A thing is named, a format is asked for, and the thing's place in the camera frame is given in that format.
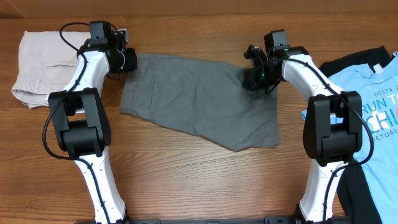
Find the grey shorts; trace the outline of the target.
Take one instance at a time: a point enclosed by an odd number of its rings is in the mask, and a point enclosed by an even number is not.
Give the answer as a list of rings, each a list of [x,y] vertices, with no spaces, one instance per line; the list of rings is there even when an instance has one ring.
[[[201,136],[233,151],[276,147],[277,91],[247,91],[245,68],[223,62],[139,54],[120,112]]]

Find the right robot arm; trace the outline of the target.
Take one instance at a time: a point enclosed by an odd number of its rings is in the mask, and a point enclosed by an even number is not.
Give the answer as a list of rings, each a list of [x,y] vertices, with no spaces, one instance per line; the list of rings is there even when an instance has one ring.
[[[250,45],[243,54],[253,68],[242,86],[270,94],[289,82],[307,102],[303,146],[311,159],[305,193],[293,217],[268,217],[269,222],[348,223],[333,217],[333,199],[342,172],[362,146],[361,97],[333,84],[316,67],[303,47],[281,45],[265,54]]]

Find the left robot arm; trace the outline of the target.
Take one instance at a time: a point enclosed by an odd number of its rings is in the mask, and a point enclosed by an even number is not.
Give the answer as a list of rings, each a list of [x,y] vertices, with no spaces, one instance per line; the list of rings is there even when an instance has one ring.
[[[114,72],[137,67],[134,49],[126,48],[126,29],[93,31],[77,50],[78,66],[68,85],[49,94],[50,114],[45,122],[53,124],[58,146],[67,152],[85,180],[95,210],[94,223],[129,223],[109,161],[111,126],[101,101],[104,79]]]

